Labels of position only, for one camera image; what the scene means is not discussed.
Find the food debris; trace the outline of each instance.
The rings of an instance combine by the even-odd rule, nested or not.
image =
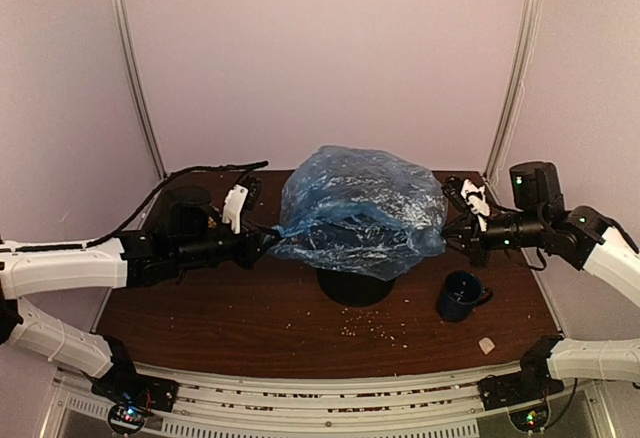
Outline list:
[[[485,355],[488,355],[489,353],[491,353],[493,349],[496,347],[495,343],[491,341],[491,338],[486,338],[486,337],[481,339],[478,342],[478,345],[480,345],[480,349]]]

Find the wood grain surface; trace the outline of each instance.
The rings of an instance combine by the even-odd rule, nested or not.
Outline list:
[[[264,187],[250,219],[277,223],[289,173],[257,174]],[[174,186],[204,186],[221,205],[236,177],[192,174]],[[514,261],[524,262],[516,254]],[[315,270],[301,262],[266,256],[252,271],[225,263],[192,272],[180,285],[115,290],[98,332],[123,340],[137,362],[253,377],[377,377],[506,363],[556,332],[533,275],[514,261],[496,252],[488,268],[473,270],[495,297],[462,323],[443,322],[435,311],[447,274],[470,269],[465,257],[447,251],[425,259],[368,308],[329,300]],[[488,355],[478,346],[484,337],[496,345]]]

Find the blue plastic bag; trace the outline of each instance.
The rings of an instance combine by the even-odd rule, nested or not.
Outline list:
[[[286,182],[283,240],[270,253],[388,281],[444,252],[446,212],[428,169],[384,151],[324,146]]]

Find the white backdrop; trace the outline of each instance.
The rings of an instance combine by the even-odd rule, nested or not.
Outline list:
[[[155,184],[110,0],[0,0],[0,232],[99,236]],[[33,299],[88,329],[104,290]],[[0,435],[34,436],[55,367],[0,347]]]
[[[168,169],[323,144],[480,170],[523,0],[126,0]]]
[[[553,161],[567,207],[588,204],[640,242],[640,0],[544,0],[508,167]],[[564,331],[577,339],[640,337],[640,310],[604,282],[552,258],[541,273]],[[610,385],[619,437],[637,437],[640,392]]]

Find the dark blue mug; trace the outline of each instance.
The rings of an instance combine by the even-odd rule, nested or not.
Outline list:
[[[462,321],[476,306],[493,298],[491,288],[485,288],[478,277],[467,271],[454,271],[447,276],[438,296],[438,314],[445,321]]]

